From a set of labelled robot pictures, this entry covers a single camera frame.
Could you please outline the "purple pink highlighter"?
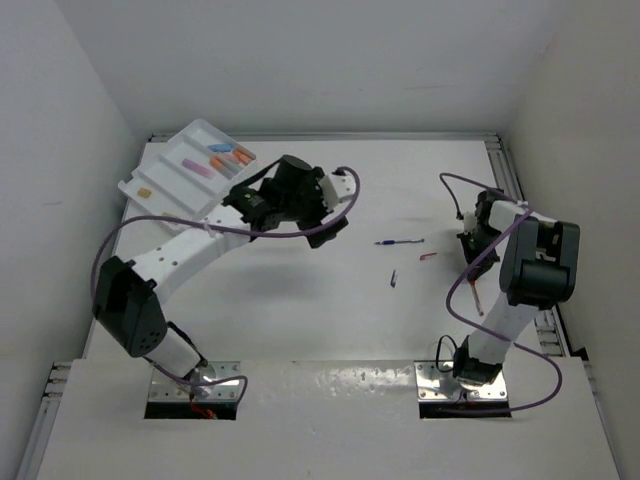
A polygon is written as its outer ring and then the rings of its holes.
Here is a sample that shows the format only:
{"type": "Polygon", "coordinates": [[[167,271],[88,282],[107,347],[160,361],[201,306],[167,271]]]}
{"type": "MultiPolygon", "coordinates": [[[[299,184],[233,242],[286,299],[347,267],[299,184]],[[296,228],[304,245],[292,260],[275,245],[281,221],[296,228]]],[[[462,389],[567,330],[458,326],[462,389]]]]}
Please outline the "purple pink highlighter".
{"type": "Polygon", "coordinates": [[[204,178],[212,179],[214,177],[214,173],[210,169],[188,158],[183,159],[181,165],[189,171],[204,178]]]}

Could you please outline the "red pen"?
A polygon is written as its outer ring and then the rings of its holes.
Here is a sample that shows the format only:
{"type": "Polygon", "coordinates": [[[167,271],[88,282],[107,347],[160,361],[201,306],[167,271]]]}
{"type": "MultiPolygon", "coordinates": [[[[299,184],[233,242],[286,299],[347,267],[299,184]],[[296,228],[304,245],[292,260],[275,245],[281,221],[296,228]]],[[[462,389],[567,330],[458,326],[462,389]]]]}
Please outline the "red pen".
{"type": "Polygon", "coordinates": [[[471,293],[472,293],[472,296],[473,296],[473,300],[474,300],[474,304],[475,304],[477,313],[478,313],[478,315],[480,317],[483,317],[485,315],[485,312],[484,312],[484,308],[482,306],[481,298],[480,298],[479,291],[478,291],[478,288],[477,288],[477,282],[475,280],[470,280],[469,281],[469,286],[470,286],[470,289],[471,289],[471,293]]]}

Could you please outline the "orange capped white highlighter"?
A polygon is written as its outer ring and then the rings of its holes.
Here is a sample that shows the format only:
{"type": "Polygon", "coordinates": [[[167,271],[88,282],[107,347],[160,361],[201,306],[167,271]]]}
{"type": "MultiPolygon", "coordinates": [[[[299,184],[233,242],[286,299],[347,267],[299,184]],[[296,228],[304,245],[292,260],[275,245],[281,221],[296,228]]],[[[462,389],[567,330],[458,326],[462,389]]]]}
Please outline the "orange capped white highlighter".
{"type": "Polygon", "coordinates": [[[236,175],[242,170],[242,168],[236,162],[232,160],[226,160],[219,156],[212,157],[210,159],[210,165],[219,172],[221,172],[223,169],[226,169],[230,171],[232,175],[236,175]]]}

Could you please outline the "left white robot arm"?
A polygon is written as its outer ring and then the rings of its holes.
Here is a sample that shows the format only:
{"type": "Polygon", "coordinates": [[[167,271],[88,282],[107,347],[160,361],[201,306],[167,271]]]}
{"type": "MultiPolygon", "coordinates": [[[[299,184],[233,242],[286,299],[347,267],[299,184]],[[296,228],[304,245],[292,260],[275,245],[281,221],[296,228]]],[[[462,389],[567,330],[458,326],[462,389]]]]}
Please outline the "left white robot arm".
{"type": "Polygon", "coordinates": [[[331,173],[292,155],[235,183],[203,220],[156,216],[183,230],[129,260],[96,258],[91,272],[92,314],[132,358],[142,358],[178,384],[207,387],[196,373],[206,364],[193,341],[168,322],[171,295],[223,255],[259,238],[302,237],[319,248],[348,220],[361,180],[350,167],[331,173]]]}

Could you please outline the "blue highlighter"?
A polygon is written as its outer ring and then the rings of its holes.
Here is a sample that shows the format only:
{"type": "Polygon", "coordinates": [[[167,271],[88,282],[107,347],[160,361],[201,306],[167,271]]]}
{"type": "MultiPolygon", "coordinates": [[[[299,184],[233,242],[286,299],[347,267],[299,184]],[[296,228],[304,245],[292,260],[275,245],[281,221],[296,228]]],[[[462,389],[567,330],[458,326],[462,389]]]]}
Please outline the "blue highlighter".
{"type": "Polygon", "coordinates": [[[232,152],[234,147],[232,144],[212,144],[208,146],[208,149],[216,153],[228,153],[232,152]]]}

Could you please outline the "red pen cap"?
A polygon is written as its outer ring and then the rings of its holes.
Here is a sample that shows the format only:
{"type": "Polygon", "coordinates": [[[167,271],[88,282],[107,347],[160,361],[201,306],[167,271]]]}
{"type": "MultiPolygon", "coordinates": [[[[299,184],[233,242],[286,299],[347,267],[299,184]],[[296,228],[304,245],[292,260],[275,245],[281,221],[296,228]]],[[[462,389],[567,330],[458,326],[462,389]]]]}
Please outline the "red pen cap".
{"type": "Polygon", "coordinates": [[[422,254],[422,255],[419,257],[419,260],[420,260],[420,261],[424,261],[424,260],[427,260],[427,259],[429,259],[429,258],[432,258],[432,257],[434,257],[434,256],[436,256],[436,255],[437,255],[437,252],[425,253],[425,254],[422,254]]]}

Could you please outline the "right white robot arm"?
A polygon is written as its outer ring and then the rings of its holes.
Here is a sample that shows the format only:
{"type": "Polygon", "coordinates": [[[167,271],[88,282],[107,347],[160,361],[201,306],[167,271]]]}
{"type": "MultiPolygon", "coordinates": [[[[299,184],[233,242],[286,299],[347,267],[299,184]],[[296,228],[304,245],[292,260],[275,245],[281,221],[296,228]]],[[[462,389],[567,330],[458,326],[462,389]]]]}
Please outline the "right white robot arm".
{"type": "Polygon", "coordinates": [[[463,217],[457,235],[474,282],[500,266],[500,293],[481,326],[457,348],[453,376],[470,385],[491,384],[506,354],[539,312],[563,303],[574,292],[581,238],[571,222],[527,212],[524,202],[500,190],[478,194],[475,211],[463,217]]]}

